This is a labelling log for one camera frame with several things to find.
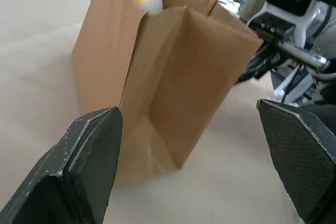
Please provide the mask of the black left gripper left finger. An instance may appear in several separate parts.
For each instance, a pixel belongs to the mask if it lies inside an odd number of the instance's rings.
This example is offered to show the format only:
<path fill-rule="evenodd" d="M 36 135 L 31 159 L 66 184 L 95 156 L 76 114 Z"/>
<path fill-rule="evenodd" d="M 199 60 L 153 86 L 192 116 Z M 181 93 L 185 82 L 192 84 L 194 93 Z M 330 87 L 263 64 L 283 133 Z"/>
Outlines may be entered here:
<path fill-rule="evenodd" d="M 122 128 L 117 107 L 72 121 L 2 209 L 1 223 L 102 223 L 117 173 Z"/>

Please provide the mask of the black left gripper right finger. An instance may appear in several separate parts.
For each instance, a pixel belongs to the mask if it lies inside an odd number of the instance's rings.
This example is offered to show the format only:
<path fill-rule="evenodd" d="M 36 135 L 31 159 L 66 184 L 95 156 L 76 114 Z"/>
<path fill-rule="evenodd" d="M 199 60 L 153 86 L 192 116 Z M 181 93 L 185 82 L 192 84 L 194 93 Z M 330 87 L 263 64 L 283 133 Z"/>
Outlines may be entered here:
<path fill-rule="evenodd" d="M 335 223 L 335 105 L 257 103 L 270 156 L 304 223 Z"/>

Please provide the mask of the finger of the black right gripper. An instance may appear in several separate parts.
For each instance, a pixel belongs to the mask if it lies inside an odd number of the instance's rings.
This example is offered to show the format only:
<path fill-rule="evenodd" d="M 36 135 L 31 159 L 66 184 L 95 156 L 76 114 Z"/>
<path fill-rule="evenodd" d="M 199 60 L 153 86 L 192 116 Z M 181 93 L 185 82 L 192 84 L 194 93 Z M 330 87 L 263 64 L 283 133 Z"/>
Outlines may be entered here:
<path fill-rule="evenodd" d="M 248 81 L 250 79 L 260 79 L 268 71 L 278 67 L 281 64 L 279 49 L 272 45 L 263 45 L 254 54 L 246 69 L 239 76 L 235 85 Z"/>

